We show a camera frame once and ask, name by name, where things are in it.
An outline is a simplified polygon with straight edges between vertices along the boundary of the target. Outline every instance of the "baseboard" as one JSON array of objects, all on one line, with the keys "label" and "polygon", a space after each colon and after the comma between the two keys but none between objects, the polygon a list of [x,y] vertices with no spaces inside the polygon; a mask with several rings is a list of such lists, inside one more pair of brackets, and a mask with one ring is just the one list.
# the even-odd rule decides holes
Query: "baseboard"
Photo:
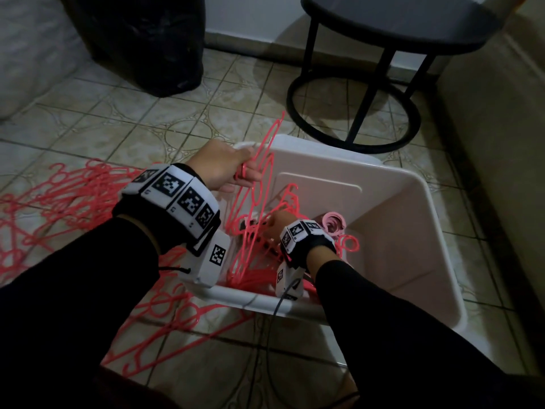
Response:
[{"label": "baseboard", "polygon": [[446,104],[437,91],[426,93],[441,140],[449,152],[466,189],[475,215],[496,259],[505,286],[518,312],[537,364],[545,373],[545,311],[530,284],[513,245],[483,187],[475,166],[470,161],[458,136]]},{"label": "baseboard", "polygon": [[[267,43],[264,41],[245,39],[222,33],[206,32],[204,42],[208,48],[253,56],[259,59],[277,61],[294,66],[300,66],[303,63],[303,56],[305,54],[305,50],[302,48],[285,46],[279,43]],[[314,54],[312,54],[312,62],[319,66],[352,68],[363,72],[373,72],[377,66],[377,63],[373,61],[357,60],[350,57],[341,57],[321,52],[314,52]],[[392,66],[388,71],[388,77],[396,83],[407,84],[412,80],[415,73],[416,71],[414,70]],[[436,80],[436,75],[426,75],[424,84],[434,84]]]}]

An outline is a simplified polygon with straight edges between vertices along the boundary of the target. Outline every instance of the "black garbage bag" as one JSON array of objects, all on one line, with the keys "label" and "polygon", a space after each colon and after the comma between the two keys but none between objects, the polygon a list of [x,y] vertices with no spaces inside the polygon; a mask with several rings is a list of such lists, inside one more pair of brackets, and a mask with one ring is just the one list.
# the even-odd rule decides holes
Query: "black garbage bag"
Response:
[{"label": "black garbage bag", "polygon": [[204,0],[61,0],[94,59],[165,97],[201,84]]}]

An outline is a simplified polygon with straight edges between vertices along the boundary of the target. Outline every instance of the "white plastic bin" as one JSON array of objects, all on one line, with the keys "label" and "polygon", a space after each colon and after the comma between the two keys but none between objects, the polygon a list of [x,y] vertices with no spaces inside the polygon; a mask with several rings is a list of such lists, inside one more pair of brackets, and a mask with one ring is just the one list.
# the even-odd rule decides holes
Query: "white plastic bin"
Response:
[{"label": "white plastic bin", "polygon": [[[294,182],[299,186],[300,210],[309,218],[341,213],[347,233],[360,242],[360,251],[347,257],[360,274],[453,330],[464,329],[466,309],[422,178],[384,166],[372,156],[287,135],[277,135],[271,151],[275,153],[271,198]],[[222,222],[228,202],[220,200]],[[187,288],[209,302],[267,314],[278,304],[276,297],[228,287],[187,284]],[[327,324],[322,306],[309,298],[284,300],[278,315]]]}]

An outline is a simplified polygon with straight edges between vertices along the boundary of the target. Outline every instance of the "tiled floor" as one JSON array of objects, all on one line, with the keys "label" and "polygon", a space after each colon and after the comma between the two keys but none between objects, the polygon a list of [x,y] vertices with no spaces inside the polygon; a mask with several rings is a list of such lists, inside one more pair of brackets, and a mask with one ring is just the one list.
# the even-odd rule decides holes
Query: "tiled floor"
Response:
[{"label": "tiled floor", "polygon": [[[0,125],[1,193],[26,191],[49,176],[47,168],[54,162],[74,169],[89,158],[100,158],[143,168],[157,161],[187,160],[212,137],[229,143],[260,140],[284,110],[287,88],[299,72],[291,66],[210,50],[205,52],[204,68],[198,89],[157,99],[90,64],[24,114]],[[300,89],[294,101],[311,124],[345,138],[364,91],[365,86],[357,82],[320,80]],[[505,371],[536,373],[517,313],[424,98],[417,93],[414,101],[423,117],[418,136],[400,151],[378,156],[385,164],[416,172],[429,184],[466,300],[469,324],[464,337]],[[389,143],[404,133],[406,125],[399,103],[382,94],[356,141]],[[281,133],[308,138],[288,115]],[[17,220],[32,231],[40,225],[39,209],[28,208]],[[63,238],[54,247],[68,242]],[[44,255],[36,248],[25,261],[31,265]],[[151,344],[142,360],[150,362],[224,327],[237,313],[214,310],[193,333],[175,331]],[[184,408],[282,407],[266,371],[263,345],[269,322],[269,317],[256,316],[134,379],[166,392]],[[134,325],[114,349],[138,343],[156,324]],[[346,368],[329,327],[278,319],[271,347],[271,375],[292,405],[316,407],[333,399]],[[121,371],[124,363],[111,367]]]}]

